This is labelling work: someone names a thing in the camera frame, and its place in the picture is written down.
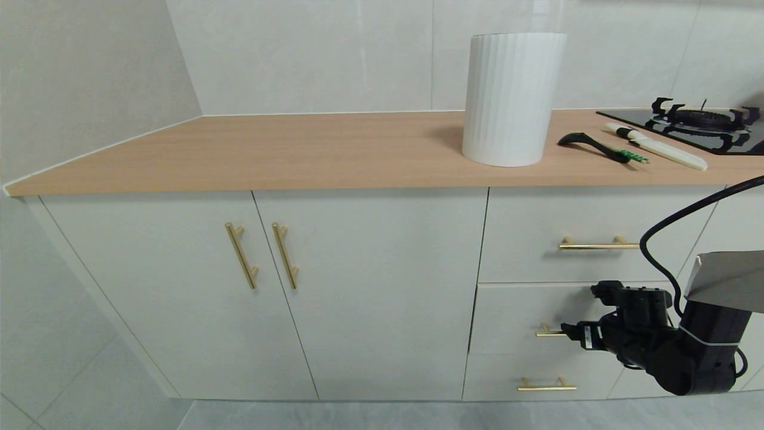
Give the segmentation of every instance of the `white cylindrical container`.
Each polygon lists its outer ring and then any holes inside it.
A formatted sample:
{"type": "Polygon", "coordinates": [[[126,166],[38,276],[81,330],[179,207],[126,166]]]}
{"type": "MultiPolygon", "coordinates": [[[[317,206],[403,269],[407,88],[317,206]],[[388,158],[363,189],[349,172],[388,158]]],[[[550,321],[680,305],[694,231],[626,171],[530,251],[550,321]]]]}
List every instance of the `white cylindrical container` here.
{"type": "Polygon", "coordinates": [[[541,161],[565,34],[473,36],[462,154],[486,165],[541,161]]]}

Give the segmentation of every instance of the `wooden countertop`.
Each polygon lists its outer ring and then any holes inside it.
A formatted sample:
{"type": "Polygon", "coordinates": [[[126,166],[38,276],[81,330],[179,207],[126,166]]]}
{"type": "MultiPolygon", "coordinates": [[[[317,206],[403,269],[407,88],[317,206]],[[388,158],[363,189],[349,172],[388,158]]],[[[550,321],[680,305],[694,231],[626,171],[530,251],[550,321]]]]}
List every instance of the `wooden countertop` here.
{"type": "MultiPolygon", "coordinates": [[[[717,156],[695,171],[642,150],[651,164],[620,165],[562,148],[569,132],[628,144],[602,131],[594,110],[556,110],[544,158],[524,168],[461,155],[463,112],[212,116],[194,119],[9,184],[11,196],[161,191],[387,187],[732,184],[764,173],[764,157],[717,156]]],[[[667,142],[668,139],[654,137],[667,142]]]]}

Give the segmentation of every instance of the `black cable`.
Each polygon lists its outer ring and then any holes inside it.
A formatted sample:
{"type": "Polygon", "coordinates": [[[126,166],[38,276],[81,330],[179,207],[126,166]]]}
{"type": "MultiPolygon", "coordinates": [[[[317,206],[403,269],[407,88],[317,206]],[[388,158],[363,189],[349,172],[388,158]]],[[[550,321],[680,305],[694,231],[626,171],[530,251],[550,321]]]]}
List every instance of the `black cable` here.
{"type": "MultiPolygon", "coordinates": [[[[650,240],[650,238],[653,237],[657,232],[679,221],[680,219],[686,217],[687,215],[690,215],[691,213],[695,213],[710,204],[714,204],[718,202],[719,200],[725,199],[729,196],[738,194],[745,190],[758,187],[759,185],[764,185],[764,175],[758,176],[756,178],[751,178],[748,181],[740,182],[739,184],[735,184],[730,187],[724,188],[722,191],[713,193],[712,195],[706,198],[700,199],[696,201],[695,203],[687,206],[684,209],[678,210],[672,215],[669,215],[668,217],[666,217],[663,221],[650,227],[650,229],[647,230],[645,234],[642,235],[642,239],[639,240],[639,250],[642,251],[642,255],[645,257],[645,259],[648,262],[650,262],[650,264],[652,264],[653,267],[658,269],[658,271],[661,272],[668,279],[669,282],[671,282],[672,287],[674,287],[674,311],[676,311],[677,315],[679,315],[680,318],[682,317],[684,312],[682,312],[679,307],[681,303],[681,288],[679,287],[679,282],[677,282],[674,275],[672,275],[671,272],[667,270],[667,268],[663,267],[661,263],[658,262],[658,260],[653,258],[652,254],[650,254],[650,251],[647,249],[647,241],[650,240]]],[[[740,348],[737,348],[736,352],[740,355],[740,359],[743,361],[743,365],[740,368],[740,372],[735,373],[735,377],[740,378],[748,370],[748,359],[746,358],[746,355],[743,353],[743,351],[740,348]]]]}
{"type": "Polygon", "coordinates": [[[746,371],[748,370],[748,359],[746,358],[746,355],[743,353],[743,350],[740,348],[737,348],[735,351],[740,355],[740,361],[743,362],[743,365],[740,367],[740,372],[735,373],[735,378],[740,378],[742,375],[746,374],[746,371]]]}

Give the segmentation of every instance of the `gold handle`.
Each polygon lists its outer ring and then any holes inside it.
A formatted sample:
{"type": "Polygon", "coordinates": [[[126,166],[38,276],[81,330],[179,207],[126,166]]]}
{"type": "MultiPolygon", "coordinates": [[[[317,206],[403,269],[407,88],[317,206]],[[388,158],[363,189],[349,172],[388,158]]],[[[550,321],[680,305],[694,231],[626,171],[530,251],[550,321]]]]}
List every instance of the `gold handle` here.
{"type": "Polygon", "coordinates": [[[575,385],[565,385],[565,379],[560,376],[557,378],[560,385],[528,385],[528,378],[523,378],[523,384],[517,387],[517,391],[575,391],[578,389],[575,385]]]}
{"type": "Polygon", "coordinates": [[[536,337],[567,337],[564,331],[551,331],[546,323],[541,323],[541,330],[536,332],[536,337]]]}
{"type": "Polygon", "coordinates": [[[231,244],[234,246],[239,263],[241,263],[241,270],[244,270],[244,277],[249,283],[249,288],[254,290],[257,287],[257,284],[254,283],[254,277],[257,275],[257,266],[253,266],[252,269],[249,268],[247,256],[244,255],[244,251],[241,250],[241,244],[238,241],[238,237],[244,232],[244,226],[234,228],[233,224],[225,223],[225,229],[228,231],[228,237],[231,239],[231,244]]]}
{"type": "Polygon", "coordinates": [[[639,249],[638,243],[630,243],[623,236],[615,236],[612,243],[576,243],[565,236],[557,245],[559,249],[639,249]]]}
{"type": "Polygon", "coordinates": [[[292,290],[297,289],[297,282],[294,280],[299,272],[299,267],[292,266],[289,261],[289,254],[287,254],[287,248],[284,246],[284,237],[287,235],[287,228],[285,226],[279,226],[279,223],[273,223],[274,236],[276,237],[276,243],[279,245],[279,251],[281,251],[281,259],[286,266],[286,276],[289,277],[289,283],[292,285],[292,290]]]}

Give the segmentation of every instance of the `black glass cooktop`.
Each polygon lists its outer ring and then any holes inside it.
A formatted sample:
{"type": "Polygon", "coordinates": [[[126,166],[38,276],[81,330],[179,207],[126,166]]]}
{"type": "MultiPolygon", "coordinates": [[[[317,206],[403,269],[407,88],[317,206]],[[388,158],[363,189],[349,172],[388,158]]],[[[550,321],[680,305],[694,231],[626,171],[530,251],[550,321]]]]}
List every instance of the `black glass cooktop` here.
{"type": "Polygon", "coordinates": [[[602,116],[650,130],[717,155],[764,155],[764,121],[759,110],[683,109],[662,104],[671,99],[658,98],[650,109],[613,109],[598,111],[602,116]]]}

